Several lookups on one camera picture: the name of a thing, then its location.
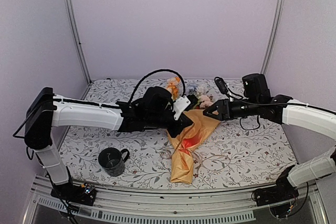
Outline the orange fake flower stem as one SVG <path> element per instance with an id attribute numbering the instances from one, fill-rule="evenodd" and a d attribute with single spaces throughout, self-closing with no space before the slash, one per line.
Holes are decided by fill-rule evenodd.
<path id="1" fill-rule="evenodd" d="M 170 92 L 172 99 L 176 100 L 179 98 L 179 84 L 181 79 L 179 77 L 172 77 L 166 81 L 166 89 Z"/>

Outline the tan raffia ribbon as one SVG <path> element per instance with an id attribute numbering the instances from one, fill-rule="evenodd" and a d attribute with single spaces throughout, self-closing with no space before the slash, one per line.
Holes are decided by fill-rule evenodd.
<path id="1" fill-rule="evenodd" d="M 193 174 L 198 174 L 200 170 L 214 172 L 215 174 L 230 174 L 230 165 L 239 165 L 241 163 L 239 150 L 230 146 L 229 140 L 220 134 L 219 128 L 214 130 L 210 137 L 192 153 L 192 156 L 194 160 Z"/>

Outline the yellow wrapping paper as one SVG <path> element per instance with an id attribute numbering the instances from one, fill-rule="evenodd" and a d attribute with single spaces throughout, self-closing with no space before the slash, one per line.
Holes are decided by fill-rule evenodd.
<path id="1" fill-rule="evenodd" d="M 193 124 L 186 127 L 177 137 L 168 136 L 174 148 L 171 155 L 170 182 L 191 184 L 194 170 L 192 153 L 210 137 L 220 121 L 205 116 L 200 109 L 190 110 L 185 114 Z"/>

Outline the orange wrapping paper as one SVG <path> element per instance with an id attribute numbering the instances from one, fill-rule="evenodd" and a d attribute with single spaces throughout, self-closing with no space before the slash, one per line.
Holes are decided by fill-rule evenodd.
<path id="1" fill-rule="evenodd" d="M 194 135 L 191 138 L 184 138 L 182 140 L 181 149 L 192 152 L 199 146 L 199 143 L 200 143 L 200 137 L 198 135 Z"/>

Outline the blue fake flower stem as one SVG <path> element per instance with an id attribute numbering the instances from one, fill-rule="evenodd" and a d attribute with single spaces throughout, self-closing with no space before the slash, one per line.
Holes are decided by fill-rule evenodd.
<path id="1" fill-rule="evenodd" d="M 191 83 L 186 86 L 186 95 L 195 95 L 197 96 L 198 85 L 196 83 Z"/>

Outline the pink rose fake stem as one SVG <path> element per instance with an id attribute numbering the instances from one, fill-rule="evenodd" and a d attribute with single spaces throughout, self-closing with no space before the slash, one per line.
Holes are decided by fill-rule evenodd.
<path id="1" fill-rule="evenodd" d="M 207 88 L 202 84 L 196 88 L 196 96 L 200 109 L 206 109 L 214 103 L 212 96 L 207 94 Z"/>

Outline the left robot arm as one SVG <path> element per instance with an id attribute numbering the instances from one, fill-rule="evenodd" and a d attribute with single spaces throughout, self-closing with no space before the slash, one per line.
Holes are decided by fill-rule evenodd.
<path id="1" fill-rule="evenodd" d="M 176 101 L 160 87 L 147 89 L 139 99 L 106 104 L 76 100 L 56 95 L 52 88 L 43 88 L 29 107 L 24 122 L 14 132 L 14 138 L 24 140 L 40 159 L 58 192 L 67 200 L 78 195 L 70 182 L 70 172 L 60 158 L 51 130 L 61 126 L 98 127 L 121 133 L 166 129 L 171 137 L 178 136 L 193 121 L 185 114 L 189 99 Z"/>

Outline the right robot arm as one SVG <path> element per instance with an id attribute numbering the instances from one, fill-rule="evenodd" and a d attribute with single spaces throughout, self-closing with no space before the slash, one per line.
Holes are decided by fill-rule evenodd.
<path id="1" fill-rule="evenodd" d="M 219 121 L 258 116 L 284 127 L 300 163 L 286 168 L 277 178 L 271 196 L 284 200 L 292 188 L 335 174 L 335 112 L 286 95 L 266 101 L 221 99 L 203 114 Z"/>

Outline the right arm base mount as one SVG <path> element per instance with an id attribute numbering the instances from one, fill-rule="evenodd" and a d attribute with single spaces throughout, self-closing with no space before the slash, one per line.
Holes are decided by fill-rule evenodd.
<path id="1" fill-rule="evenodd" d="M 293 211 L 293 209 L 296 207 L 296 203 L 299 200 L 297 186 L 292 186 L 287 180 L 289 172 L 293 168 L 294 165 L 287 167 L 276 179 L 276 184 L 274 186 L 258 188 L 251 194 L 251 199 L 256 202 L 257 206 L 265 206 L 293 199 L 293 203 L 287 203 L 284 206 L 274 206 L 270 208 L 271 214 L 278 220 L 287 219 L 288 217 L 299 213 L 300 210 L 305 206 L 308 199 L 309 183 L 306 182 L 307 189 L 303 203 L 296 211 Z"/>

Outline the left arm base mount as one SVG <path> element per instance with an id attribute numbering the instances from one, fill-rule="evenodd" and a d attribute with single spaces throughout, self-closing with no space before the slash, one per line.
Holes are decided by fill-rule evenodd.
<path id="1" fill-rule="evenodd" d="M 51 196 L 67 202 L 93 206 L 97 195 L 97 190 L 94 186 L 88 183 L 80 186 L 75 185 L 71 177 L 69 177 L 69 180 L 65 184 L 61 185 L 56 185 L 51 179 L 50 182 L 53 188 Z"/>

